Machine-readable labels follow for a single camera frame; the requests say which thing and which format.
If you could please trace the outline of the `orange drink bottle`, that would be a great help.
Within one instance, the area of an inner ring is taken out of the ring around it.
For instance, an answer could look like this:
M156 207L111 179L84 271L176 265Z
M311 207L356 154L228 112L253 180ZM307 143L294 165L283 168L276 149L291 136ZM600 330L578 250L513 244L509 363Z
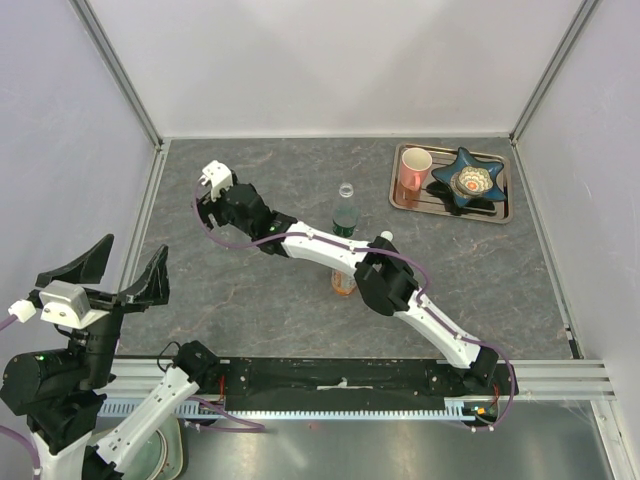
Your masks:
M357 288L355 278L345 272L334 269L331 274L331 286L342 296L351 295Z

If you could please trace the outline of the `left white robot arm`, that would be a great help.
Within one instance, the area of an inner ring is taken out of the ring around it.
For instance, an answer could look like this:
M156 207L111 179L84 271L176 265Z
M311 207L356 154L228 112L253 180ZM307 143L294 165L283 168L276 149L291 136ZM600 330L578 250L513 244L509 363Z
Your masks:
M9 313L38 315L68 340L62 349L22 353L6 365L1 399L23 416L34 440L39 479L120 479L146 440L190 396L219 382L218 358L202 343L182 345L162 379L139 406L96 445L89 443L114 381L111 369L123 320L169 301L168 248L161 246L128 288L96 286L114 242L105 235L68 264L40 273L34 289Z

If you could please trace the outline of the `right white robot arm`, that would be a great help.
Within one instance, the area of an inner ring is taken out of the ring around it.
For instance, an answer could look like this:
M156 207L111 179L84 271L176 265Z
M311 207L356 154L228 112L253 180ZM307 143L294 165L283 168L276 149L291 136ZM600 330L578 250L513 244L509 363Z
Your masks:
M205 234L229 249L256 248L268 255L306 260L354 278L365 305L396 317L425 337L458 369L467 392L490 388L498 361L505 363L506 391L517 394L514 368L504 351L466 332L426 294L425 270L381 237L371 242L331 235L270 209L251 184L215 183L200 178L194 187L193 210Z

